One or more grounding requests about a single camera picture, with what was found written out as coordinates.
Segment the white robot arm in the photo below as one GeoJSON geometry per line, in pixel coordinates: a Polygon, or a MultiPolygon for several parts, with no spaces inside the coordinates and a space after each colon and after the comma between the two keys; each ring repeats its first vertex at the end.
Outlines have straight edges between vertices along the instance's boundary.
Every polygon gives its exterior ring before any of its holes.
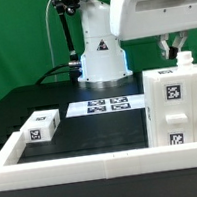
{"type": "Polygon", "coordinates": [[[81,86],[104,88],[127,81],[125,40],[157,38],[164,58],[181,51],[187,32],[197,28],[197,0],[79,0],[85,50],[81,86]]]}

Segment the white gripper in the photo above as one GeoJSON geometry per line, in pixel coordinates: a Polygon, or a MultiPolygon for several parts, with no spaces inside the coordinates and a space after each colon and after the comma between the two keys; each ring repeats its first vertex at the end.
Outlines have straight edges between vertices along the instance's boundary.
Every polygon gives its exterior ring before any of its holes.
{"type": "Polygon", "coordinates": [[[197,28],[197,0],[111,0],[110,29],[122,41],[157,36],[161,55],[173,60],[197,28]],[[168,38],[178,32],[171,47],[168,38]]]}

